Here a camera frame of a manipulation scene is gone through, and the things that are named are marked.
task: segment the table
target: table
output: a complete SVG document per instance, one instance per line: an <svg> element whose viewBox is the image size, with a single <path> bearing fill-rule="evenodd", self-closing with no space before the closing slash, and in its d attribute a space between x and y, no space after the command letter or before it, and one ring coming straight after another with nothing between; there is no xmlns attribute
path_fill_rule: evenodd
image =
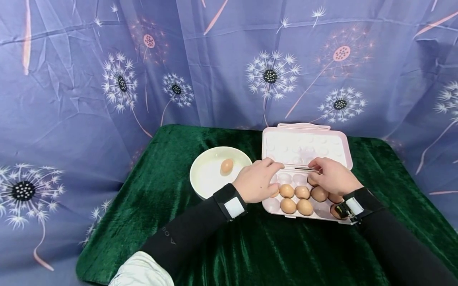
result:
<svg viewBox="0 0 458 286"><path fill-rule="evenodd" d="M230 146L260 159L262 132L166 125L160 128L99 223L77 263L80 280L107 285L165 223L200 202L189 169L203 151ZM458 275L458 236L379 139L349 137L353 172ZM291 219L261 204L218 230L193 255L176 285L388 285L354 227Z"/></svg>

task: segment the egg carton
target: egg carton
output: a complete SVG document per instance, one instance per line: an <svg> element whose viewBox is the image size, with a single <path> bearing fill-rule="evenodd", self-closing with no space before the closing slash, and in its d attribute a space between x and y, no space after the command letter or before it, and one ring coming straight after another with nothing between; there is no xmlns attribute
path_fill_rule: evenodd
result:
<svg viewBox="0 0 458 286"><path fill-rule="evenodd" d="M313 186L307 181L310 171L301 167L307 166L316 157L329 157L340 162L348 169L353 167L347 136L330 126L314 125L310 123L279 124L277 127L267 127L262 133L262 158L270 157L276 162L285 164L285 169L278 171L271 183L290 184L294 189L297 186L306 186L312 191ZM313 206L313 214L304 216L297 210L287 214L280 208L284 198L278 194L262 202L264 209L275 215L288 218L309 218L325 221L337 221L341 224L352 224L350 219L335 218L330 208L333 202L326 200L318 202L312 197L308 201ZM295 195L291 198L296 204L299 201Z"/></svg>

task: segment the blue curtain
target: blue curtain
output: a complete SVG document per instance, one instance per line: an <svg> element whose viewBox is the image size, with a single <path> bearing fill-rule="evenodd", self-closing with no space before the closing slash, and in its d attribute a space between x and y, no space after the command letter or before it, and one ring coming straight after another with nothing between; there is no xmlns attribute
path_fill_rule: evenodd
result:
<svg viewBox="0 0 458 286"><path fill-rule="evenodd" d="M381 138L458 228L456 1L21 0L0 20L0 285L80 285L164 124Z"/></svg>

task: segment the white sleeve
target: white sleeve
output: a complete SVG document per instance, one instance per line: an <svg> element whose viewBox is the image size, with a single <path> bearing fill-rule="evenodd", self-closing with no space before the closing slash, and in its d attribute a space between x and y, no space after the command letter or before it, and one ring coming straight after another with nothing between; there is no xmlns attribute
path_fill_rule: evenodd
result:
<svg viewBox="0 0 458 286"><path fill-rule="evenodd" d="M143 251L135 252L108 286L174 286L172 277Z"/></svg>

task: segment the bowl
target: bowl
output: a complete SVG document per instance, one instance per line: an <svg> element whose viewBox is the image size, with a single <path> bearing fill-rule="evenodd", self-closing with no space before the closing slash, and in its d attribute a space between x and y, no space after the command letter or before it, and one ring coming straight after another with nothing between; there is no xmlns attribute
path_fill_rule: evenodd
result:
<svg viewBox="0 0 458 286"><path fill-rule="evenodd" d="M234 167L224 176L220 174L220 168L226 159L232 159ZM191 186L201 199L206 200L224 185L232 183L242 168L251 164L251 159L239 149L226 146L208 149L192 163L189 171Z"/></svg>

